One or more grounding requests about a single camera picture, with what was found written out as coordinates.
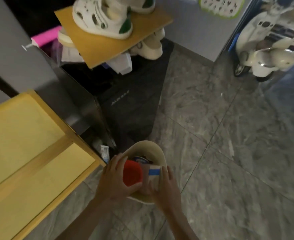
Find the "hand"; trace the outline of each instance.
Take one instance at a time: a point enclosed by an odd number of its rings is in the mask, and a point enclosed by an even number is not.
[[[149,182],[149,190],[155,205],[166,215],[182,214],[180,190],[169,166],[163,166],[159,177],[159,191]]]
[[[124,165],[127,160],[122,154],[113,156],[111,161],[103,169],[102,176],[99,180],[95,198],[101,203],[114,204],[124,200],[127,196],[137,191],[142,183],[136,183],[127,187],[123,182]]]

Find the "red cup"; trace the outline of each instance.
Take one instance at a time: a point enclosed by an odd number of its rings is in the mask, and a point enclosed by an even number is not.
[[[123,182],[132,186],[143,181],[143,170],[138,162],[127,160],[124,166]]]

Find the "sticker sheet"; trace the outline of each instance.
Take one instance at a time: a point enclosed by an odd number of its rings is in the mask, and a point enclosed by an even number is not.
[[[202,9],[224,18],[234,18],[240,12],[244,0],[199,0]]]

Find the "yellow cabinet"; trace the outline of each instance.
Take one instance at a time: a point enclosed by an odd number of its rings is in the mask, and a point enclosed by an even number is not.
[[[35,91],[0,104],[0,240],[23,239],[100,164]]]

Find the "wheel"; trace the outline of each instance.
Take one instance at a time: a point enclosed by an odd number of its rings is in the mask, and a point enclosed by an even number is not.
[[[263,83],[267,80],[269,80],[269,78],[273,75],[274,72],[271,72],[268,76],[265,76],[265,77],[259,77],[259,76],[256,76],[256,80],[259,82],[259,83]]]
[[[251,67],[246,65],[241,65],[239,62],[234,63],[234,76],[235,77],[241,77],[246,75]]]

